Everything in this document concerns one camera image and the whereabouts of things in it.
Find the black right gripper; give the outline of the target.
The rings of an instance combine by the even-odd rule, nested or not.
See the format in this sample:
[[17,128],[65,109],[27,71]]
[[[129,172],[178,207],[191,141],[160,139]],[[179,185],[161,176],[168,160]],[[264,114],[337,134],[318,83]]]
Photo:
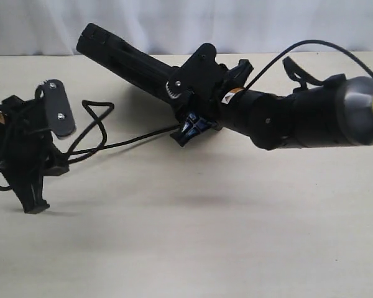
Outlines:
[[254,67],[248,59],[240,59],[228,70],[216,61],[217,49],[203,43],[182,65],[165,67],[165,88],[173,105],[180,128],[170,137],[181,147],[209,129],[221,130],[215,97],[221,86],[244,87]]

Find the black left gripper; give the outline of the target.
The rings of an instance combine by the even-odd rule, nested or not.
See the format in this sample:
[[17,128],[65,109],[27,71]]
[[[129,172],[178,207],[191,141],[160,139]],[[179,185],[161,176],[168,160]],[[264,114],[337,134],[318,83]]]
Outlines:
[[0,173],[21,202],[25,214],[39,214],[50,207],[43,198],[43,177],[69,172],[68,157],[54,144],[51,131],[41,131],[38,100],[11,95],[0,103],[7,120]]

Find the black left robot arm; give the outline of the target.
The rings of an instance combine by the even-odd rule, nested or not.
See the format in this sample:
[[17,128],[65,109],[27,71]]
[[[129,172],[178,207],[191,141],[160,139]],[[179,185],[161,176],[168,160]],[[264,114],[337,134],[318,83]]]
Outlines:
[[68,162],[53,138],[76,131],[73,113],[62,89],[38,88],[27,101],[13,95],[0,104],[0,191],[13,191],[24,213],[39,214],[50,207],[43,198],[45,176],[60,176]]

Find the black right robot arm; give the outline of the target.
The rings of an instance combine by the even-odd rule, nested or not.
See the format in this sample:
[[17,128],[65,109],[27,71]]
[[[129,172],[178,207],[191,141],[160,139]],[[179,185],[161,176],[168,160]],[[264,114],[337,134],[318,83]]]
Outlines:
[[212,128],[227,128],[264,150],[373,145],[373,72],[317,79],[287,52],[278,56],[297,87],[286,96],[256,91],[252,64],[233,68],[216,61],[205,43],[170,75],[165,88],[180,106],[173,138],[185,145]]

